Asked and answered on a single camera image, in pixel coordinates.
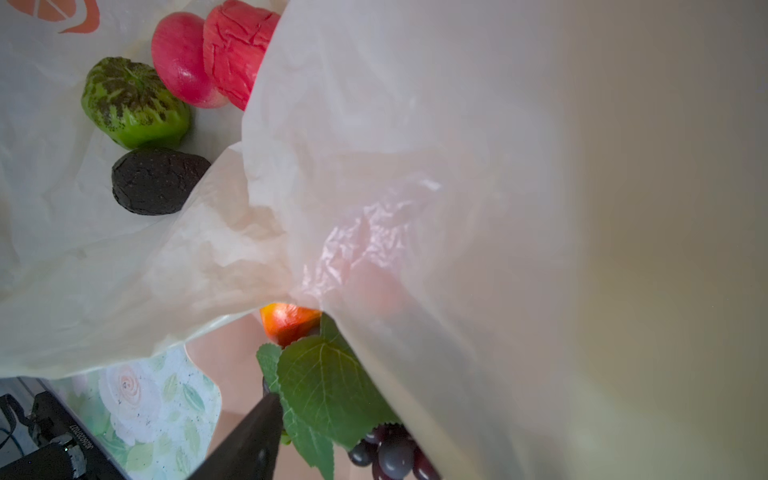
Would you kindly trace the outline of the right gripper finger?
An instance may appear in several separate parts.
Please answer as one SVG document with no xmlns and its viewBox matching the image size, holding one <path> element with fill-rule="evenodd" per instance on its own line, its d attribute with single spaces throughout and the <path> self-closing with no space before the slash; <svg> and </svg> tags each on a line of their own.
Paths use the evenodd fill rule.
<svg viewBox="0 0 768 480">
<path fill-rule="evenodd" d="M 266 395 L 188 477 L 189 480 L 272 480 L 281 444 L 283 410 Z"/>
</svg>

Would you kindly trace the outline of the red yellow peach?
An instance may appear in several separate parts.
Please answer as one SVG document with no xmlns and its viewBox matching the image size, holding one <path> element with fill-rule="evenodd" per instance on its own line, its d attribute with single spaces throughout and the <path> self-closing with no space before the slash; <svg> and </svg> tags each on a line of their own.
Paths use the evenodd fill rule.
<svg viewBox="0 0 768 480">
<path fill-rule="evenodd" d="M 268 339 L 285 348 L 315 332 L 323 313 L 292 304 L 272 303 L 261 308 L 259 315 Z"/>
</svg>

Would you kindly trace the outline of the dark purple grape bunch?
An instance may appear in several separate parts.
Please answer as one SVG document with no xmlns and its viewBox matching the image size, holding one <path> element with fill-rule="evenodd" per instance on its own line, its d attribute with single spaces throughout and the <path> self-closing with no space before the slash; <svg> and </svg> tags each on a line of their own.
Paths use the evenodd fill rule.
<svg viewBox="0 0 768 480">
<path fill-rule="evenodd" d="M 264 394 L 280 397 L 282 443 L 322 478 L 334 478 L 334 447 L 375 479 L 440 478 L 329 315 L 285 348 L 268 339 L 256 359 Z"/>
</svg>

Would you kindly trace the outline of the dark avocado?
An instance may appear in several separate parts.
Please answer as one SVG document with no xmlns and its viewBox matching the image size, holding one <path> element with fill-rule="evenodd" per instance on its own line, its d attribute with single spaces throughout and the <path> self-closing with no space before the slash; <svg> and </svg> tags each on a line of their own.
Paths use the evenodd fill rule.
<svg viewBox="0 0 768 480">
<path fill-rule="evenodd" d="M 128 152 L 112 167 L 112 193 L 125 210 L 144 216 L 179 212 L 211 162 L 169 148 L 145 147 Z"/>
</svg>

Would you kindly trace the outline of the translucent cream plastic bag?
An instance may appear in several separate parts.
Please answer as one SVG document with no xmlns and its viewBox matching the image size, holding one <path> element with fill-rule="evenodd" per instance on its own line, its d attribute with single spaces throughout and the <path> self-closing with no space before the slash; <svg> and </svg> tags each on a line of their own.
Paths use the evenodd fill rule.
<svg viewBox="0 0 768 480">
<path fill-rule="evenodd" d="M 177 8 L 1 7 L 4 376 L 295 301 L 449 478 L 766 477 L 765 2 L 290 1 L 147 219 L 80 95 Z"/>
</svg>

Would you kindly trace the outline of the green bumpy fruit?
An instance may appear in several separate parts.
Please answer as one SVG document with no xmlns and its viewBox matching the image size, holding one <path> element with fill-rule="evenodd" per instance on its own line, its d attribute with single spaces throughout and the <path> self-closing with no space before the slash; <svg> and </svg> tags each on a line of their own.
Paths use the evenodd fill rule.
<svg viewBox="0 0 768 480">
<path fill-rule="evenodd" d="M 179 146 L 192 123 L 191 108 L 174 96 L 150 65 L 105 57 L 85 78 L 81 106 L 93 124 L 117 145 Z"/>
</svg>

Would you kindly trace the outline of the red apple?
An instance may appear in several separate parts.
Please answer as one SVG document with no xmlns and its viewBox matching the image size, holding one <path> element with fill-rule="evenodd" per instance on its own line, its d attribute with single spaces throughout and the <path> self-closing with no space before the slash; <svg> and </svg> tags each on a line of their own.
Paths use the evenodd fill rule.
<svg viewBox="0 0 768 480">
<path fill-rule="evenodd" d="M 189 12 L 164 17 L 151 41 L 153 65 L 167 89 L 185 103 L 214 109 L 229 103 L 206 73 L 203 58 L 204 20 Z"/>
</svg>

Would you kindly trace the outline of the red bumpy fruit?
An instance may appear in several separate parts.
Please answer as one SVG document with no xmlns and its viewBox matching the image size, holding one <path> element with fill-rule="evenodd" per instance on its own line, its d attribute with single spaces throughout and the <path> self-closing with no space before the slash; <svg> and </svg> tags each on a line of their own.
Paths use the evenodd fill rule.
<svg viewBox="0 0 768 480">
<path fill-rule="evenodd" d="M 207 16 L 203 59 L 216 89 L 245 110 L 281 16 L 243 1 L 225 1 Z"/>
</svg>

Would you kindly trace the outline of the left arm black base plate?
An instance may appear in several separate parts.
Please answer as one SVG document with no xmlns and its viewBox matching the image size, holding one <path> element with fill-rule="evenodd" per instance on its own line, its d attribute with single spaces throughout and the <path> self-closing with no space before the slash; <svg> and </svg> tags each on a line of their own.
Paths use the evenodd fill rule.
<svg viewBox="0 0 768 480">
<path fill-rule="evenodd" d="M 66 479 L 128 479 L 109 452 L 50 391 L 34 397 L 29 418 L 31 438 L 39 447 L 57 445 L 67 454 L 70 473 Z"/>
</svg>

